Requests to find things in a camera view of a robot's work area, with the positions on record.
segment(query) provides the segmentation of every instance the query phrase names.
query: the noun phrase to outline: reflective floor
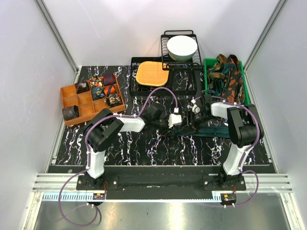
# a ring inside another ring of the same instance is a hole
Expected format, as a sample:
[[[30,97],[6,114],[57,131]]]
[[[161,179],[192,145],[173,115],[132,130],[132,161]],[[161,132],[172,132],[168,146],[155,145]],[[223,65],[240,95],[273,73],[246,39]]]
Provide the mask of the reflective floor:
[[[238,195],[241,203],[248,198]],[[80,202],[63,202],[69,213]],[[276,194],[257,194],[246,206],[236,208],[207,207],[195,203],[108,203],[101,204],[95,222],[87,230],[289,230],[282,202]],[[67,216],[79,224],[89,222],[94,210],[81,207]],[[76,230],[61,219],[57,202],[43,201],[36,230]]]

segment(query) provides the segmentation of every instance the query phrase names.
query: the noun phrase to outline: black marble tabletop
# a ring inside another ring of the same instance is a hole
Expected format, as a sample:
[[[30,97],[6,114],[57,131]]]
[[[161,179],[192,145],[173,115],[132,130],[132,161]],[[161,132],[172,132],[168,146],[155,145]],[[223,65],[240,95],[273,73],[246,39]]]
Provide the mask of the black marble tabletop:
[[[130,97],[128,66],[83,66],[78,82],[91,78],[96,72],[98,76],[115,72],[120,84],[127,110],[123,114],[138,114],[146,100]],[[198,93],[203,89],[203,75],[196,72]],[[179,97],[179,107],[186,108],[191,100],[190,96]],[[162,103],[167,111],[174,108],[172,97],[153,96],[149,104]],[[86,147],[81,127],[84,123],[65,127],[61,140],[56,165],[84,165],[86,163]],[[227,121],[215,119],[208,122],[208,126],[227,126]],[[119,133],[116,140],[107,150],[105,165],[218,165],[223,163],[230,149],[230,140],[224,138],[205,138],[196,136],[169,136],[162,137],[155,130],[146,130],[141,133]],[[246,164],[269,164],[263,141],[249,153]]]

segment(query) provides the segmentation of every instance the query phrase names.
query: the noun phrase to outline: orange tray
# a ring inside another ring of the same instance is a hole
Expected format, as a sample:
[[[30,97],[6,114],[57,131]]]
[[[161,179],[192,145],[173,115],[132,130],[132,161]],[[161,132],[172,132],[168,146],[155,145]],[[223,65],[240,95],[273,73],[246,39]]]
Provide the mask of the orange tray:
[[[117,77],[115,76],[116,84],[114,84],[114,87],[116,89],[116,92],[120,95],[121,102],[123,103],[120,106],[116,106],[113,108],[110,108],[106,103],[106,98],[99,99],[96,101],[93,101],[92,97],[92,89],[90,86],[90,81],[87,80],[87,84],[90,88],[90,91],[82,92],[77,94],[75,85],[69,85],[61,88],[61,94],[62,94],[62,102],[63,102],[63,108],[76,105],[79,109],[79,117],[64,121],[67,126],[76,125],[82,122],[90,121],[92,120],[101,110],[108,108],[113,113],[118,113],[121,111],[126,110],[125,102],[123,100],[123,95],[121,94],[119,84],[117,81]]]

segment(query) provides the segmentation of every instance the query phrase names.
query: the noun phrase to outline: orange woven placemat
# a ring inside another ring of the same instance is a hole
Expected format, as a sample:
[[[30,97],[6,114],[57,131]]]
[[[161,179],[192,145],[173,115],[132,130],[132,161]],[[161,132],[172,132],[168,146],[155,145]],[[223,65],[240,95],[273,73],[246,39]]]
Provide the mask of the orange woven placemat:
[[[168,79],[168,70],[162,69],[162,62],[145,61],[139,65],[136,81],[141,85],[163,86]]]

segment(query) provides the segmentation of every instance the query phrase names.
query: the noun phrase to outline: floor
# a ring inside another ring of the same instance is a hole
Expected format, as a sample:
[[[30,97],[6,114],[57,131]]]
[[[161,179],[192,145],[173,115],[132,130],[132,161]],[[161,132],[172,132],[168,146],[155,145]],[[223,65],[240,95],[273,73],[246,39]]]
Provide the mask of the floor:
[[[238,194],[238,203],[248,196]],[[94,210],[74,202],[62,202],[67,217],[85,224]],[[233,208],[207,207],[198,203],[108,203],[99,207],[100,216],[87,230],[290,230],[277,194],[257,194],[248,206]],[[43,201],[35,230],[74,230],[59,213],[57,202]]]
[[[137,101],[129,94],[130,68],[128,66],[84,66],[78,82],[87,80],[96,72],[99,76],[115,72],[124,96],[127,110],[125,114],[137,114],[145,101]],[[203,89],[203,75],[196,72],[198,92]],[[186,108],[190,97],[181,96],[179,104]],[[162,103],[166,110],[170,109],[171,97],[153,97],[151,103]],[[226,126],[223,119],[211,120],[208,126]],[[86,163],[86,150],[83,142],[82,126],[79,124],[65,127],[57,154],[56,165],[84,165]],[[219,165],[223,163],[230,149],[230,140],[224,138],[204,138],[196,136],[161,137],[155,130],[142,133],[120,133],[117,140],[106,153],[105,165]],[[268,157],[263,141],[256,145],[247,158],[246,164],[266,165]]]

